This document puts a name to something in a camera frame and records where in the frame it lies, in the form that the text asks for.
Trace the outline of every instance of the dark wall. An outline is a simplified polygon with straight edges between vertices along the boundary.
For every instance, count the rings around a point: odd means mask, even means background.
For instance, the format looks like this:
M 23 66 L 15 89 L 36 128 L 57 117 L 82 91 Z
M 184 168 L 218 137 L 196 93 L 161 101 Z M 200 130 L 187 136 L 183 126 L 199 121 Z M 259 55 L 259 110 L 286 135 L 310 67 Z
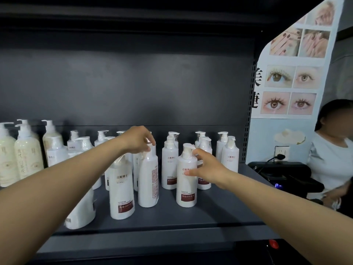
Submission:
M 228 131 L 243 151 L 254 41 L 241 38 L 60 32 L 0 33 L 0 121 L 52 119 L 97 137 L 146 125 L 157 154 L 168 131 L 215 143 Z

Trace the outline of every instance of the poster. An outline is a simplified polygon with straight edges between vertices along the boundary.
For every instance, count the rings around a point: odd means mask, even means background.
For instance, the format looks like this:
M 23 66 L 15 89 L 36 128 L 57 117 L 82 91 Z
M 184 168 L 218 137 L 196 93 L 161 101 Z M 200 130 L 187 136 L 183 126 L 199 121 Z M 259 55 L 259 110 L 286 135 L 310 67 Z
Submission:
M 265 46 L 251 118 L 312 118 L 320 107 L 343 2 L 323 1 Z

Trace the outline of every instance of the white shirt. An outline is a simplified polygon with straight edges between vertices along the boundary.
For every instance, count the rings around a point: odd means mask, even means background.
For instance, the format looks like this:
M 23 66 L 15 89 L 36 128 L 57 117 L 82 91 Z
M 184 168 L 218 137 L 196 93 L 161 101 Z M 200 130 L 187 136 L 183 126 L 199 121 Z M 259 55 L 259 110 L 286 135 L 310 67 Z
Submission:
M 323 193 L 345 184 L 353 176 L 353 142 L 345 139 L 347 148 L 339 147 L 315 133 L 307 165 L 311 177 L 324 184 L 323 192 L 308 193 L 308 199 L 321 199 Z

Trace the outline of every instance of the light blue wall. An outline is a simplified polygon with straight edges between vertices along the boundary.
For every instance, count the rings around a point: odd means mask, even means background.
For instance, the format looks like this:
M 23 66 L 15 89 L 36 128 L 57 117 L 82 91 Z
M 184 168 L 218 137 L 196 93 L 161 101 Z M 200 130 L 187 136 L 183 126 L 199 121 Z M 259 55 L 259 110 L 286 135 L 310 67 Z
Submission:
M 246 163 L 267 161 L 272 158 L 275 146 L 290 146 L 289 161 L 306 163 L 314 135 L 315 120 L 313 119 L 262 119 L 252 118 L 250 122 L 249 141 L 247 145 Z M 285 129 L 302 131 L 305 142 L 299 145 L 276 142 L 275 134 Z

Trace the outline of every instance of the black hair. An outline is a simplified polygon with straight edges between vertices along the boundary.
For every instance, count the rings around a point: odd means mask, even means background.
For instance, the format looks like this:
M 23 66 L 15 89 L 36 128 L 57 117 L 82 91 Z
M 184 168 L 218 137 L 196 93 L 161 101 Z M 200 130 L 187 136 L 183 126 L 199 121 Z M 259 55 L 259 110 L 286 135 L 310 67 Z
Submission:
M 335 111 L 338 111 L 340 109 L 351 109 L 351 108 L 353 108 L 353 100 L 341 99 L 341 100 L 333 100 L 326 103 L 320 109 L 319 115 L 317 117 L 315 131 L 319 130 L 322 127 L 322 124 L 320 122 L 322 118 L 326 118 L 329 114 Z

